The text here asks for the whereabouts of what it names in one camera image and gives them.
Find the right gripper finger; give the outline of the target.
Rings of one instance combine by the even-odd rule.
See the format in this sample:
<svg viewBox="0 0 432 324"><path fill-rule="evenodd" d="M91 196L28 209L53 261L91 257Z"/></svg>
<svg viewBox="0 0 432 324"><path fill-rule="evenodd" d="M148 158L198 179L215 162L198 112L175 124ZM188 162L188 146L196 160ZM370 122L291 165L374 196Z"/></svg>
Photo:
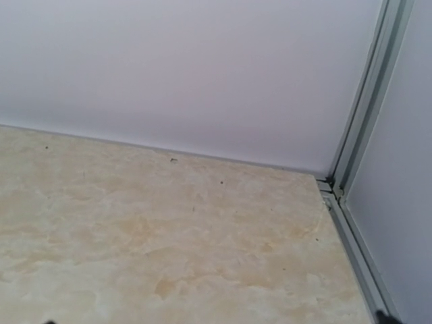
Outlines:
<svg viewBox="0 0 432 324"><path fill-rule="evenodd" d="M397 318L385 314L382 310L377 310L375 312L375 318L377 324L400 324L400 321Z"/></svg>

